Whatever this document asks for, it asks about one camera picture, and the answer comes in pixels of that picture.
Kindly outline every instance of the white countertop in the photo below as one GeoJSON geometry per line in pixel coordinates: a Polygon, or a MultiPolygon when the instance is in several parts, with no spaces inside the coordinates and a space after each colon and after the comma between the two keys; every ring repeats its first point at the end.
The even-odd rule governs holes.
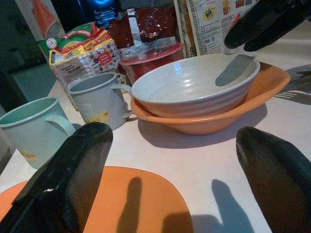
{"type": "MultiPolygon", "coordinates": [[[[262,50],[258,59],[284,69],[311,64],[311,57],[275,53],[271,48],[262,50]]],[[[69,120],[84,123],[58,82],[49,95],[60,97],[69,120]]],[[[272,98],[230,128],[206,136],[183,135],[134,119],[114,131],[106,165],[143,169],[170,181],[185,199],[196,233],[269,233],[237,159],[236,132],[243,126],[254,126],[292,142],[311,160],[310,116],[308,105],[272,98]]],[[[0,192],[30,179],[34,172],[16,151],[0,176],[0,192]]]]}

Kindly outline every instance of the container lid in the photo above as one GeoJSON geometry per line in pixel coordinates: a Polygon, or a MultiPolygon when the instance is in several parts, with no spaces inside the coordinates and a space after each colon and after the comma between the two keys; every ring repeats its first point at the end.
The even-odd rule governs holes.
{"type": "Polygon", "coordinates": [[[121,59],[121,65],[135,65],[144,62],[150,62],[168,55],[171,55],[177,51],[182,50],[183,43],[176,42],[173,44],[167,44],[163,46],[148,48],[140,52],[129,54],[126,58],[121,59]]]}

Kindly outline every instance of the red plastic container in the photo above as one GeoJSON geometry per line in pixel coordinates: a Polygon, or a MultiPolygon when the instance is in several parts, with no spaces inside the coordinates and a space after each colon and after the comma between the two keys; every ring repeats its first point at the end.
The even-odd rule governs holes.
{"type": "Polygon", "coordinates": [[[183,59],[184,44],[176,42],[174,44],[156,47],[145,52],[134,54],[126,59],[121,59],[120,64],[125,69],[131,84],[145,73],[163,66],[165,64],[183,59]]]}

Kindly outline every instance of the orange plate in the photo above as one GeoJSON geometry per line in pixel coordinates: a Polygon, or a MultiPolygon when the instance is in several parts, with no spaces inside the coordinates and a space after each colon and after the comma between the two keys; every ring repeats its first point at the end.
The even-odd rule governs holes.
{"type": "MultiPolygon", "coordinates": [[[[0,219],[25,186],[0,194],[0,219]]],[[[177,189],[154,173],[106,166],[85,233],[192,233],[187,205],[177,189]]]]}
{"type": "Polygon", "coordinates": [[[161,118],[147,111],[137,100],[132,98],[131,106],[135,115],[146,121],[163,123],[186,134],[216,133],[228,128],[243,114],[259,107],[280,92],[290,81],[291,77],[284,70],[260,63],[261,68],[248,94],[234,109],[202,118],[161,118]]]}

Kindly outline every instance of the mug handle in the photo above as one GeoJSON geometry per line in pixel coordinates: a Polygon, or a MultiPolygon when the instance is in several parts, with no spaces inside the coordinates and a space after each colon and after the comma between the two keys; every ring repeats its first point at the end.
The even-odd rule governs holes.
{"type": "MultiPolygon", "coordinates": [[[[130,96],[131,97],[133,97],[132,96],[132,88],[129,86],[129,85],[125,85],[125,84],[116,84],[116,85],[112,85],[111,86],[111,89],[112,90],[124,90],[124,91],[126,91],[128,94],[130,94],[130,96]]],[[[123,118],[124,119],[128,119],[130,116],[131,116],[131,114],[133,114],[133,112],[132,111],[129,111],[128,113],[126,113],[126,114],[124,114],[123,115],[123,118]]]]}
{"type": "Polygon", "coordinates": [[[59,125],[67,134],[67,136],[71,136],[76,130],[73,125],[63,116],[51,115],[45,119],[49,123],[55,123],[59,125]]]}

